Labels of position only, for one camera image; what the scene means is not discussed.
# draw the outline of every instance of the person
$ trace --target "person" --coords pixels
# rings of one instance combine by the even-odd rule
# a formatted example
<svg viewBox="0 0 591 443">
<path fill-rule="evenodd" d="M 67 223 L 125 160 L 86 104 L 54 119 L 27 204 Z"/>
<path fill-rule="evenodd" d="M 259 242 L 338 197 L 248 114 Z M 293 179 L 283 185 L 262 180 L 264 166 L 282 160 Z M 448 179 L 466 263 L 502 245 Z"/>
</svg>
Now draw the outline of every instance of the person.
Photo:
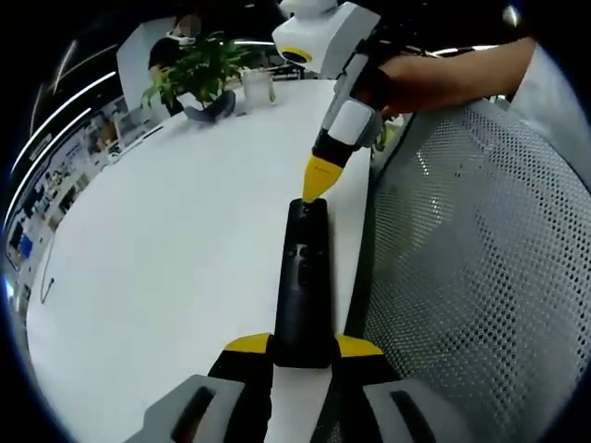
<svg viewBox="0 0 591 443">
<path fill-rule="evenodd" d="M 195 38 L 199 35 L 200 30 L 201 19 L 197 14 L 193 13 L 177 17 L 172 34 L 176 37 Z M 177 40 L 164 37 L 157 41 L 151 48 L 150 60 L 148 62 L 148 70 L 150 71 L 152 81 L 161 77 L 163 68 L 174 65 L 182 56 L 183 51 Z M 170 103 L 162 99 L 162 102 L 170 115 L 175 115 L 183 111 L 183 106 L 178 101 Z"/>
<path fill-rule="evenodd" d="M 591 128 L 576 95 L 532 38 L 446 58 L 399 56 L 381 69 L 392 80 L 386 118 L 514 95 L 512 109 L 550 145 L 591 149 Z M 591 166 L 580 167 L 591 177 Z"/>
</svg>

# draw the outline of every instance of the black cable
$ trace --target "black cable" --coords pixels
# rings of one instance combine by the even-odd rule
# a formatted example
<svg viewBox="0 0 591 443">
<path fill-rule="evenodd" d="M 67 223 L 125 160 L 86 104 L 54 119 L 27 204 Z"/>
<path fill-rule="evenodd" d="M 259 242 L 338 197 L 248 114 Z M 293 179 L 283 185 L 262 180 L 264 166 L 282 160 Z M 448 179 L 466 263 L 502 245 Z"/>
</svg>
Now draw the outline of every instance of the black cable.
<svg viewBox="0 0 591 443">
<path fill-rule="evenodd" d="M 52 285 L 55 282 L 55 279 L 52 277 L 52 279 L 49 281 L 49 285 L 47 286 L 47 290 L 45 291 L 45 293 L 43 293 L 43 286 L 45 286 L 45 274 L 47 273 L 47 266 L 49 265 L 49 260 L 51 260 L 52 252 L 54 251 L 54 240 L 55 240 L 55 233 L 52 236 L 51 243 L 48 246 L 49 251 L 47 254 L 47 260 L 45 260 L 45 266 L 43 267 L 43 276 L 41 278 L 40 297 L 41 297 L 41 304 L 42 305 L 45 304 L 45 299 L 47 298 L 47 294 L 49 293 L 49 290 L 52 289 Z"/>
</svg>

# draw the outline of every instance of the remote control button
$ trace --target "remote control button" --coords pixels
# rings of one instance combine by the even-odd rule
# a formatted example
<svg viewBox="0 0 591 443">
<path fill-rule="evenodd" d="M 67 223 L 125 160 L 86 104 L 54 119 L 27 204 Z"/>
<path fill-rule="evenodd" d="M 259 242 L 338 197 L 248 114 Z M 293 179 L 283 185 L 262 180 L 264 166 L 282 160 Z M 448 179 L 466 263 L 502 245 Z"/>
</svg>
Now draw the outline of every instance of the remote control button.
<svg viewBox="0 0 591 443">
<path fill-rule="evenodd" d="M 307 261 L 302 261 L 299 264 L 297 270 L 297 283 L 300 286 L 306 286 L 310 284 L 312 280 L 312 268 Z"/>
</svg>

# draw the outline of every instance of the wall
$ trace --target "wall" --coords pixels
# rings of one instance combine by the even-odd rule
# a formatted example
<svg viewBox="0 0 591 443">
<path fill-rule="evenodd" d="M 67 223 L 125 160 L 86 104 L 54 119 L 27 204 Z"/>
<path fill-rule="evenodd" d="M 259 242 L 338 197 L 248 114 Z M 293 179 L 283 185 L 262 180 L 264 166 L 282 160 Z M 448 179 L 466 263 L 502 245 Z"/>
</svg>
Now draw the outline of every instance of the wall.
<svg viewBox="0 0 591 443">
<path fill-rule="evenodd" d="M 42 174 L 39 175 L 35 189 L 39 190 L 41 185 L 45 182 L 45 173 L 52 174 L 62 163 L 69 165 L 78 156 L 88 155 L 88 152 L 84 149 L 84 143 L 82 135 L 84 134 L 84 128 L 76 131 L 72 134 L 54 153 L 49 161 L 46 168 L 43 168 Z"/>
<path fill-rule="evenodd" d="M 174 23 L 172 17 L 142 23 L 117 51 L 119 79 L 129 110 L 140 107 L 141 95 L 151 85 L 148 71 L 151 47 L 173 28 Z M 170 116 L 159 97 L 154 97 L 151 103 L 158 120 Z"/>
</svg>

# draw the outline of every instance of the black remote control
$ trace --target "black remote control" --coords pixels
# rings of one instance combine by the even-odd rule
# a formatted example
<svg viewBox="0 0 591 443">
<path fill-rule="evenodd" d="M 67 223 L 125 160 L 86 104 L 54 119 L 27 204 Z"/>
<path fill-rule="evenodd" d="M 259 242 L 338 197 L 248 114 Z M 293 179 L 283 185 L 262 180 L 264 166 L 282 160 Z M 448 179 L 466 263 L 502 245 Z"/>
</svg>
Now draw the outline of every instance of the black remote control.
<svg viewBox="0 0 591 443">
<path fill-rule="evenodd" d="M 326 200 L 289 205 L 277 300 L 273 362 L 328 367 L 334 353 L 329 219 Z"/>
</svg>

